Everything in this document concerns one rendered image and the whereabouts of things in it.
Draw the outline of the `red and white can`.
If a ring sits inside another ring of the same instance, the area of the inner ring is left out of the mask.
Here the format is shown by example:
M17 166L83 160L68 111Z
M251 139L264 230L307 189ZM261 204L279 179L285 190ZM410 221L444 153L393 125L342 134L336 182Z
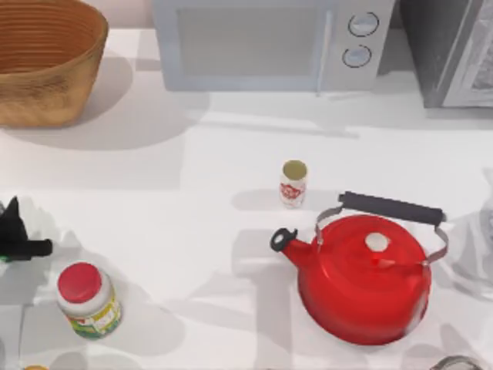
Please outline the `red and white can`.
M280 175L280 199L290 208L302 206L307 188L307 165L301 160L288 160Z

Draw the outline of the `pale microwave oven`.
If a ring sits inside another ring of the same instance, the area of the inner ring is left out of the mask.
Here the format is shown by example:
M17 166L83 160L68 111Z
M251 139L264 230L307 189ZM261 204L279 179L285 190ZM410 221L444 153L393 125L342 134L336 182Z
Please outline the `pale microwave oven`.
M152 0L172 91L346 92L377 77L395 0Z

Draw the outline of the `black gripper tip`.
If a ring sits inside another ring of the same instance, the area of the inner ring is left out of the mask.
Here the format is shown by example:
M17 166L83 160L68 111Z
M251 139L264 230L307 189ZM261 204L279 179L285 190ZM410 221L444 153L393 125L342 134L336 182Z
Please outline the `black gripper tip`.
M30 261L34 257L48 257L53 252L50 239L31 240L19 213L18 198L13 197L7 207L0 202L0 261Z

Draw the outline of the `woven wooden basket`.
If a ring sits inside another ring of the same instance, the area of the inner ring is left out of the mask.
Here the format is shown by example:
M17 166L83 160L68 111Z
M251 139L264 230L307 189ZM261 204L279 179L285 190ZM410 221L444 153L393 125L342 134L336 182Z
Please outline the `woven wooden basket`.
M0 0L0 127L78 119L108 34L105 16L82 0Z

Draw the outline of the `grey cabinet with dark inside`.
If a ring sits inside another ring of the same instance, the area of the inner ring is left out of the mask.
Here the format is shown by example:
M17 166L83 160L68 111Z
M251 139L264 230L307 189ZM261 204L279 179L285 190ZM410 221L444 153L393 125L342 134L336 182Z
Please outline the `grey cabinet with dark inside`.
M426 108L493 108L493 0L400 0Z

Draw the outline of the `grey metal rim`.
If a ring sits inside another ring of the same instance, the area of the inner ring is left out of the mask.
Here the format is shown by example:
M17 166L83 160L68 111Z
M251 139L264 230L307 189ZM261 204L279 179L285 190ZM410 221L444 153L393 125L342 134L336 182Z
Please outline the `grey metal rim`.
M450 355L442 358L429 370L484 370L477 360L465 355Z

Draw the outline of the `red-lidded white jar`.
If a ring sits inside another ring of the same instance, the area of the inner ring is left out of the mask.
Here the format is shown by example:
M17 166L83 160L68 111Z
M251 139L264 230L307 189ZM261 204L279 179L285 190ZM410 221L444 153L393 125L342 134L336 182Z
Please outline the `red-lidded white jar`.
M121 322L122 306L111 279L87 262L71 264L62 271L57 301L72 330L83 338L104 338Z

